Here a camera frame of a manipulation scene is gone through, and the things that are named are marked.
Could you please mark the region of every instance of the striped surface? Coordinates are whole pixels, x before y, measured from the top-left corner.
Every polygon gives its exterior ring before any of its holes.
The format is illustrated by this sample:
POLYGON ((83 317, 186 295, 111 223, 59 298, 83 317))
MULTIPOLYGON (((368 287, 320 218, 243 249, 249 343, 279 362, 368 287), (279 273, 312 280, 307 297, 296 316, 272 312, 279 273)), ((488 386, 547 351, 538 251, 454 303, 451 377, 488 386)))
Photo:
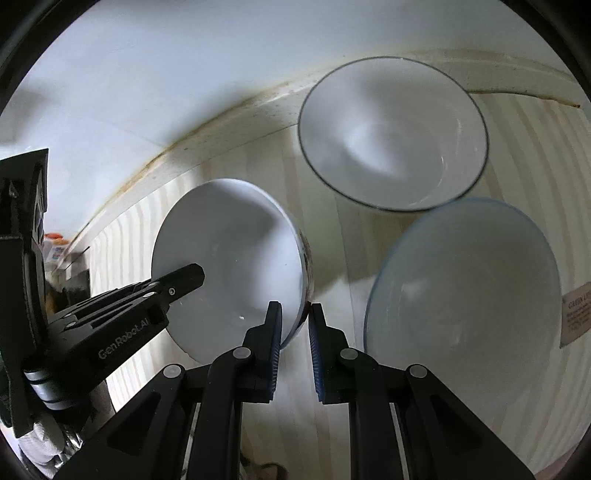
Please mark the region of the striped surface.
MULTIPOLYGON (((473 97, 491 147, 469 195, 504 200, 536 221, 553 248, 564 293, 591 280, 591 131, 582 111, 528 96, 473 97)), ((88 251, 93 294, 148 278, 167 212, 187 191, 219 177, 257 184, 298 220, 311 246, 315 300, 327 322, 362 349, 375 275, 418 215, 374 212, 334 194, 303 160, 295 127, 207 161, 121 214, 88 251)), ((483 419, 534 472, 575 445, 591 420, 591 336, 563 349, 558 343, 545 374, 516 402, 483 419)), ((108 379, 115 407, 171 362, 195 365, 163 332, 108 379)), ((245 405, 243 429, 245 452, 257 462, 282 463, 290 478, 349 477, 347 407, 317 402, 307 329, 282 351, 275 400, 245 405)))

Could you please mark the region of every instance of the white wall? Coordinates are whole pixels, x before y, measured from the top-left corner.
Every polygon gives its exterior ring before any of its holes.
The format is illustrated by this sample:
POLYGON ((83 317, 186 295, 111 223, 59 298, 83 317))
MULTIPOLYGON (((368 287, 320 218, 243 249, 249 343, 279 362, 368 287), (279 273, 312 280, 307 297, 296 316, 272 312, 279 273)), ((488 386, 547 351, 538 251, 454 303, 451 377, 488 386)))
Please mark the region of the white wall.
POLYGON ((566 69, 499 0, 102 0, 17 90, 0 158, 49 147, 46 230, 71 236, 163 148, 262 89, 434 48, 566 69))

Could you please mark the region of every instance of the silver rivet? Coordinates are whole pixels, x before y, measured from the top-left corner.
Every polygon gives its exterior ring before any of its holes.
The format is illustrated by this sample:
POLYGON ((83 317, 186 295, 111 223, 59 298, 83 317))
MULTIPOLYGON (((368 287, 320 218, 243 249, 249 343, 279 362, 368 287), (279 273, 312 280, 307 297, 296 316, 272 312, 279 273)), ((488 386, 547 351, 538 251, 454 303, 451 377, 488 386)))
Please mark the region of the silver rivet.
POLYGON ((181 374, 181 368, 178 365, 169 365, 164 368, 164 376, 166 378, 177 378, 181 374))
POLYGON ((357 350, 354 348, 343 348, 340 351, 340 356, 345 360, 355 360, 357 358, 357 350))
POLYGON ((414 378, 425 378, 428 372, 422 365, 413 365, 408 371, 414 378))
POLYGON ((232 355, 234 355, 234 358, 238 359, 248 358, 251 356, 251 350, 246 346, 239 346, 234 349, 232 355))

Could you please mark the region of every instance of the white bowl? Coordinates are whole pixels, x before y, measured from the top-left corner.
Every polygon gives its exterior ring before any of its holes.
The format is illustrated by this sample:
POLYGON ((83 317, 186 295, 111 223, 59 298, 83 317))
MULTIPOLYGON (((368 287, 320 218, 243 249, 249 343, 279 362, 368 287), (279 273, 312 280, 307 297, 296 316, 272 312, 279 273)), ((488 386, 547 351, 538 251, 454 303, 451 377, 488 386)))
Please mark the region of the white bowl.
POLYGON ((425 365, 487 416, 543 372, 560 312, 556 259, 536 224, 506 203, 463 199, 392 248, 367 306, 365 349, 391 367, 425 365))
POLYGON ((308 94, 298 125, 310 167, 331 188, 385 210, 424 210, 465 193, 488 138, 472 98, 428 65, 357 60, 308 94))
POLYGON ((205 272, 202 287, 171 304, 169 334, 206 364, 242 345, 276 300, 285 345, 310 295, 308 261, 299 230, 266 192, 233 179, 200 185, 170 210, 152 255, 152 278, 189 263, 205 272))

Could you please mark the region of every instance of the brown label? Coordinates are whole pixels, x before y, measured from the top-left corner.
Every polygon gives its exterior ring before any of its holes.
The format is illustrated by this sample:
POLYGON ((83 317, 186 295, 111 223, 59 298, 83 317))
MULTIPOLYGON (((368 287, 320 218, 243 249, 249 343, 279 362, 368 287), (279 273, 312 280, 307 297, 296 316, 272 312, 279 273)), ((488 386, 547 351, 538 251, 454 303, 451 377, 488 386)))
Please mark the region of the brown label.
POLYGON ((568 345, 591 327, 591 282, 562 297, 560 347, 568 345))

